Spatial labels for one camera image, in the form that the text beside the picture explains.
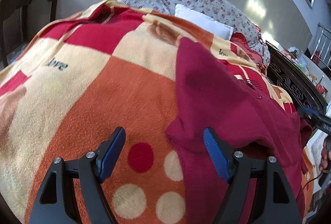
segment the black cable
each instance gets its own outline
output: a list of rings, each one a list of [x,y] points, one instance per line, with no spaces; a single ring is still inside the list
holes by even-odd
[[[309,180],[309,181],[303,186],[302,189],[305,189],[306,185],[308,185],[310,182],[312,182],[312,181],[316,180],[317,178],[319,178],[323,173],[324,173],[324,172],[321,172],[321,173],[319,174],[319,176],[317,176],[317,177],[315,177],[315,178]]]

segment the maroon cloth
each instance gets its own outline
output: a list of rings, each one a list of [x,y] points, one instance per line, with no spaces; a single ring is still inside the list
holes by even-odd
[[[182,38],[178,48],[176,98],[178,116],[166,134],[183,169],[188,223],[211,223],[227,189],[203,143],[203,130],[209,126],[233,149],[244,148],[249,157],[275,156],[298,196],[302,126],[297,113],[287,114],[269,95],[238,81],[202,45],[188,38]],[[304,141],[311,134],[311,129],[305,129]],[[248,221],[255,185],[251,180],[240,223]]]

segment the orange blanket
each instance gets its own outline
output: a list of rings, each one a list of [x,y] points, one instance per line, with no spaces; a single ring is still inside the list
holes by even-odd
[[[183,174],[164,134],[177,114],[182,37],[236,66],[238,79],[260,76],[271,98],[293,108],[287,92],[271,85],[237,45],[185,20],[104,0],[45,26],[0,73],[0,192],[19,220],[29,222],[54,157],[79,158],[123,126],[124,149],[103,184],[116,219],[186,223]],[[76,189],[82,221],[89,223]]]

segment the human hand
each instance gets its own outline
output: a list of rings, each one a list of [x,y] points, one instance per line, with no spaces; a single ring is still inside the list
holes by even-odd
[[[326,169],[328,166],[328,160],[331,161],[331,150],[326,149],[326,140],[324,140],[323,150],[322,150],[322,159],[321,164],[319,166],[319,170]]]

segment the white pillow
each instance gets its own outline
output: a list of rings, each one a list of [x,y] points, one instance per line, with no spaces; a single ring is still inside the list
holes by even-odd
[[[188,20],[189,22],[198,25],[202,29],[211,32],[224,40],[230,40],[233,34],[233,27],[215,21],[211,17],[195,10],[191,10],[184,5],[176,5],[175,16]]]

